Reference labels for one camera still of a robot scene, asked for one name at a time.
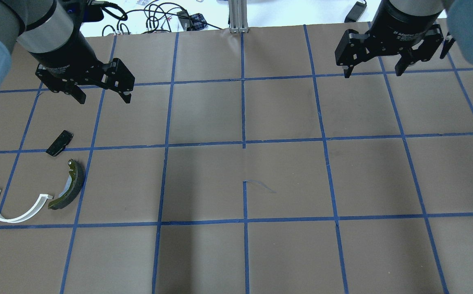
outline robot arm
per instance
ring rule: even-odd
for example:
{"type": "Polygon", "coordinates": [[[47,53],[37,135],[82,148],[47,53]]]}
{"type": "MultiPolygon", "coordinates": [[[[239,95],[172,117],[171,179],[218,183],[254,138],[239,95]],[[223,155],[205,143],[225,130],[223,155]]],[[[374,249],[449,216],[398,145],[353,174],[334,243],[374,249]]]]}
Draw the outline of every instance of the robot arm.
{"type": "Polygon", "coordinates": [[[83,21],[103,17],[91,0],[0,0],[0,84],[18,41],[39,61],[35,74],[51,91],[83,104],[86,95],[78,86],[96,85],[116,91],[129,103],[134,76],[118,58],[100,62],[80,32],[83,21]]]}
{"type": "Polygon", "coordinates": [[[434,24],[444,8],[452,36],[447,35],[441,58],[457,41],[473,63],[473,0],[382,0],[369,31],[349,29],[343,34],[335,50],[336,65],[349,78],[361,62],[399,54],[395,72],[400,76],[410,65],[429,61],[444,40],[440,25],[434,24]]]}

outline metal frame post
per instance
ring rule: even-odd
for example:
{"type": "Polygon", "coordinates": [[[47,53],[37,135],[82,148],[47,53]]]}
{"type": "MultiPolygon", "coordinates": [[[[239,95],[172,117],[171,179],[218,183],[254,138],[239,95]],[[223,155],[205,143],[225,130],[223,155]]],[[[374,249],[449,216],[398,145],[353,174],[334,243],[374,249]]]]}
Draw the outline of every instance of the metal frame post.
{"type": "Polygon", "coordinates": [[[231,33],[248,32],[247,0],[229,0],[229,30],[231,33]]]}

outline white curved plastic part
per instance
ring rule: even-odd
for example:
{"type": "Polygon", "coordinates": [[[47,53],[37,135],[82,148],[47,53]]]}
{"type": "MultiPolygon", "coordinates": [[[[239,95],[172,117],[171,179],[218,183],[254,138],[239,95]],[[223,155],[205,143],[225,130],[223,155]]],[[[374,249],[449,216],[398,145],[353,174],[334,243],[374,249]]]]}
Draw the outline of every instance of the white curved plastic part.
{"type": "Polygon", "coordinates": [[[23,222],[25,220],[29,220],[31,219],[32,216],[34,216],[35,214],[37,214],[37,212],[39,212],[39,210],[42,208],[42,206],[44,206],[44,204],[46,203],[48,199],[53,199],[53,196],[48,195],[48,194],[40,194],[35,204],[25,214],[13,219],[5,219],[0,213],[0,221],[7,222],[7,223],[18,223],[18,222],[23,222]]]}

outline black rectangular object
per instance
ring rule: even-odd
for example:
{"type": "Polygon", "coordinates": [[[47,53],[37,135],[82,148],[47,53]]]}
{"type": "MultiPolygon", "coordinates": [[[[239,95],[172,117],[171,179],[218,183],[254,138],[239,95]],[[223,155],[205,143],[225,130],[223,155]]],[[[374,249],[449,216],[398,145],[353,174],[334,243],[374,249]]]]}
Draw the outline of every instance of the black rectangular object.
{"type": "Polygon", "coordinates": [[[73,134],[67,130],[63,130],[62,133],[57,137],[57,139],[51,144],[51,146],[46,150],[46,153],[55,157],[59,155],[68,144],[73,139],[73,134]]]}
{"type": "Polygon", "coordinates": [[[356,2],[345,17],[345,22],[356,22],[367,8],[367,3],[356,2]]]}
{"type": "Polygon", "coordinates": [[[176,13],[179,22],[182,24],[182,28],[186,31],[192,30],[193,24],[191,23],[191,17],[187,11],[179,11],[176,13]]]}
{"type": "Polygon", "coordinates": [[[193,31],[199,31],[207,28],[207,22],[205,22],[205,18],[203,17],[202,13],[191,15],[191,22],[193,23],[193,31]]]}

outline black cable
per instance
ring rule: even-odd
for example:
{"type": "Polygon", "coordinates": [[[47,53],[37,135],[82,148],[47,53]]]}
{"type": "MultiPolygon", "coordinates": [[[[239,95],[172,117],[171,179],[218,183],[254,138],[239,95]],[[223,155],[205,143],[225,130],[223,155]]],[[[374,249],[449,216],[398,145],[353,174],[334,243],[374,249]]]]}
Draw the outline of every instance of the black cable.
{"type": "MultiPolygon", "coordinates": [[[[165,13],[164,8],[162,8],[162,4],[160,4],[160,5],[150,4],[150,6],[149,6],[149,11],[151,11],[151,6],[153,6],[153,5],[156,6],[156,7],[155,7],[155,11],[156,11],[157,9],[160,9],[163,13],[165,13]]],[[[164,14],[164,15],[163,15],[162,17],[160,17],[160,18],[156,18],[155,13],[153,13],[153,15],[152,15],[151,17],[153,17],[154,19],[156,19],[156,22],[152,22],[152,23],[153,23],[153,26],[154,26],[156,29],[157,29],[158,26],[160,25],[160,20],[162,20],[162,19],[165,17],[165,18],[166,18],[166,22],[167,22],[167,26],[168,26],[169,30],[171,30],[171,24],[169,24],[169,19],[167,18],[167,14],[164,14]]]]}
{"type": "MultiPolygon", "coordinates": [[[[156,18],[156,15],[155,15],[155,14],[156,14],[156,12],[157,12],[156,9],[158,9],[158,8],[159,8],[159,9],[162,11],[162,13],[163,13],[163,12],[164,12],[164,9],[162,8],[162,5],[164,5],[164,4],[168,4],[168,3],[162,3],[162,4],[160,4],[160,5],[153,4],[154,6],[156,6],[156,8],[155,8],[155,11],[153,12],[153,15],[152,15],[151,17],[156,18]]],[[[156,24],[153,22],[153,25],[155,26],[155,28],[158,28],[158,26],[160,25],[160,20],[162,20],[162,19],[165,18],[165,19],[166,19],[165,22],[167,23],[167,27],[168,27],[169,30],[171,31],[171,24],[169,23],[169,18],[168,18],[168,16],[167,16],[167,14],[168,14],[170,11],[172,11],[173,9],[179,9],[179,8],[182,9],[183,7],[182,7],[182,6],[173,7],[173,8],[171,8],[171,9],[169,9],[168,11],[166,11],[166,12],[164,13],[164,15],[162,15],[160,18],[156,19],[156,20],[157,20],[156,24]]]]}
{"type": "Polygon", "coordinates": [[[118,20],[123,20],[123,21],[126,21],[128,20],[128,14],[126,13],[126,11],[124,11],[124,9],[122,9],[122,7],[118,6],[117,4],[115,3],[111,3],[111,2],[107,2],[107,1],[93,1],[91,2],[91,5],[93,6],[98,6],[100,8],[102,8],[102,10],[111,15],[114,19],[118,19],[118,20]],[[118,16],[114,13],[112,13],[109,9],[107,8],[113,8],[113,9],[116,9],[117,11],[119,11],[120,13],[122,13],[121,16],[118,16]]]}
{"type": "Polygon", "coordinates": [[[110,27],[110,28],[113,30],[113,33],[114,33],[115,35],[117,35],[117,31],[115,31],[115,28],[113,28],[113,26],[112,26],[111,24],[108,24],[108,25],[106,25],[106,26],[102,29],[102,37],[104,36],[104,31],[105,31],[108,27],[110,27]]]}
{"type": "Polygon", "coordinates": [[[156,32],[156,31],[165,31],[165,32],[171,32],[171,31],[168,31],[168,30],[152,30],[152,31],[145,31],[143,33],[141,33],[140,35],[144,34],[144,33],[152,33],[152,32],[156,32]]]}
{"type": "MultiPolygon", "coordinates": [[[[149,2],[149,4],[147,4],[147,5],[144,7],[144,10],[148,10],[147,8],[148,8],[149,6],[151,6],[151,4],[153,4],[154,2],[157,2],[157,1],[158,1],[158,0],[153,0],[153,1],[149,2]]],[[[147,13],[144,12],[144,15],[145,15],[145,17],[149,18],[149,15],[148,15],[147,13]]]]}
{"type": "Polygon", "coordinates": [[[173,5],[175,5],[175,6],[178,6],[178,7],[182,8],[183,11],[187,11],[186,8],[180,6],[180,5],[176,4],[176,3],[173,3],[173,2],[163,2],[163,3],[160,3],[160,4],[158,4],[158,5],[159,5],[159,6],[162,6],[162,5],[164,5],[164,4],[173,4],[173,5]]]}
{"type": "MultiPolygon", "coordinates": [[[[148,11],[148,12],[152,12],[152,13],[162,13],[160,11],[149,11],[147,9],[133,9],[133,10],[130,10],[130,11],[127,11],[126,12],[126,15],[128,13],[132,13],[132,12],[135,12],[135,11],[148,11]]],[[[182,19],[189,19],[191,20],[192,22],[200,22],[201,24],[205,24],[205,25],[208,25],[208,26],[211,26],[213,28],[216,28],[216,29],[219,29],[219,30],[222,30],[222,28],[218,27],[218,26],[214,26],[212,24],[209,24],[208,22],[203,22],[201,20],[197,20],[197,19],[192,19],[191,17],[186,17],[186,16],[183,16],[183,15],[177,15],[175,13],[166,13],[166,12],[163,12],[164,15],[173,15],[173,16],[178,16],[178,18],[182,18],[182,19]]],[[[117,22],[117,29],[120,29],[120,20],[117,22]]]]}
{"type": "Polygon", "coordinates": [[[154,24],[157,24],[158,26],[160,22],[158,21],[158,19],[156,19],[156,17],[154,17],[153,15],[150,15],[145,21],[145,28],[147,30],[152,29],[154,24]]]}
{"type": "Polygon", "coordinates": [[[124,25],[126,27],[126,30],[128,30],[128,35],[130,35],[131,32],[129,31],[129,28],[128,28],[127,24],[124,24],[124,23],[120,24],[120,31],[122,32],[122,34],[124,34],[124,30],[122,30],[122,25],[124,25]]]}

